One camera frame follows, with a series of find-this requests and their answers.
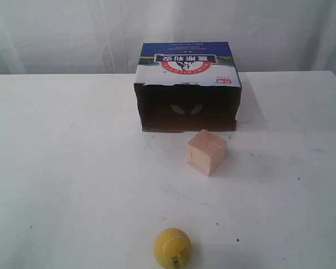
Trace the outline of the yellow tennis ball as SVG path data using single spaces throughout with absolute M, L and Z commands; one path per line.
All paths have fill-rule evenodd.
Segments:
M 182 230 L 169 228 L 157 236 L 154 255 L 162 268 L 185 268 L 192 256 L 192 243 Z

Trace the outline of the light wooden cube block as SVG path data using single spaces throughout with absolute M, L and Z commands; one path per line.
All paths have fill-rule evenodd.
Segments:
M 202 129 L 187 143 L 186 162 L 209 177 L 224 161 L 226 151 L 226 139 Z

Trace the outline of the printed cardboard box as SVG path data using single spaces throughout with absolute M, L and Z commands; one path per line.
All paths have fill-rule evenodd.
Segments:
M 236 130 L 242 85 L 226 41 L 144 43 L 134 92 L 144 132 Z

